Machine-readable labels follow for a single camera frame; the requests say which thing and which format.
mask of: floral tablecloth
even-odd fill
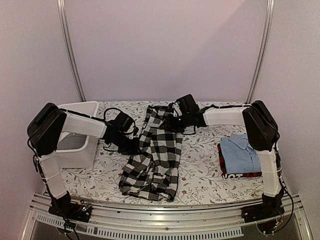
[[[100,102],[98,117],[103,117],[107,108],[119,108],[136,121],[137,127],[144,122],[148,105],[168,105],[166,101],[114,101]],[[228,102],[198,102],[205,107],[212,103],[222,106]],[[107,120],[114,119],[119,112],[108,111]],[[72,196],[94,201],[108,201],[125,204],[146,205],[203,205],[234,203],[261,198],[262,177],[224,179],[221,174],[217,144],[221,138],[243,134],[244,127],[237,125],[215,125],[196,129],[195,135],[183,137],[182,154],[178,168],[178,190],[173,202],[149,201],[132,196],[124,196],[118,182],[122,167],[128,156],[103,149],[104,141],[99,141],[92,169],[63,169],[62,179]]]

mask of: black and white checkered shirt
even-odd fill
[[[152,201],[174,200],[183,136],[159,129],[168,113],[167,106],[147,108],[139,142],[141,154],[131,156],[123,167],[119,182],[123,195]]]

